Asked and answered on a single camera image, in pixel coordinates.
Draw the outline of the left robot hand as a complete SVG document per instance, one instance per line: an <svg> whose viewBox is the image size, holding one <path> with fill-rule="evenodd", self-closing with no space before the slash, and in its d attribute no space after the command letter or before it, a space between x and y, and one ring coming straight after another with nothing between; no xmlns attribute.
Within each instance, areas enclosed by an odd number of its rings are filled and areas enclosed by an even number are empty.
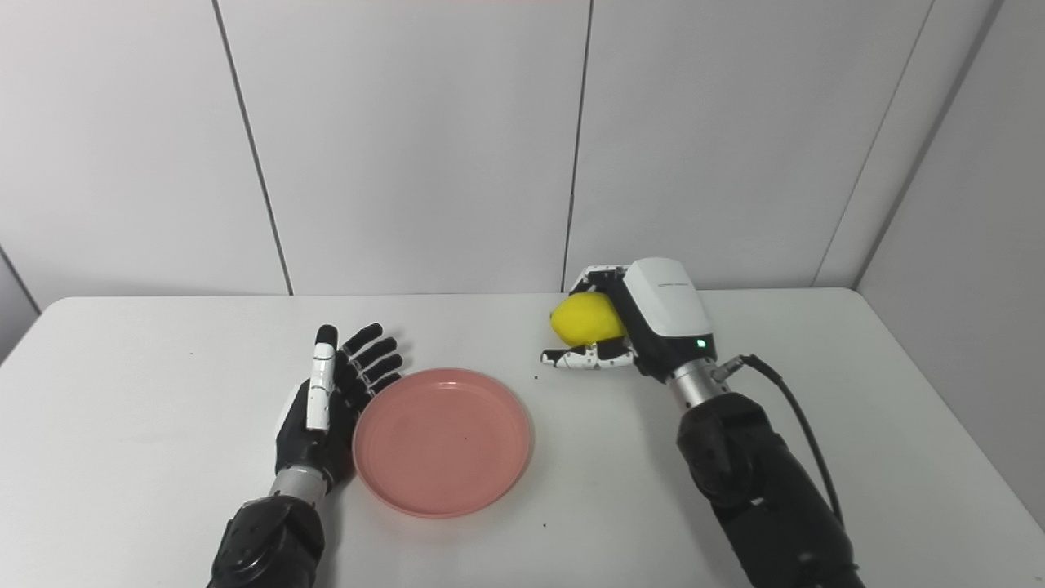
<svg viewBox="0 0 1045 588"><path fill-rule="evenodd" d="M303 466L327 491L351 468L354 431L363 409L402 379L397 340L371 323L345 342L333 325L318 328L309 377L291 401L276 436L275 471Z"/></svg>

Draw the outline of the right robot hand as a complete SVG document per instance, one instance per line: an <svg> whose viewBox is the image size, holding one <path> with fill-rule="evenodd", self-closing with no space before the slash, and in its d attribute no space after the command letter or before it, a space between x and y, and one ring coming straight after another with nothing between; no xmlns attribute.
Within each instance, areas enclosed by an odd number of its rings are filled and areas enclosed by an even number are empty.
<svg viewBox="0 0 1045 588"><path fill-rule="evenodd" d="M705 306L683 264L673 258L590 265L549 322L564 344L541 351L541 363L554 368L635 366L665 383L684 364L718 358Z"/></svg>

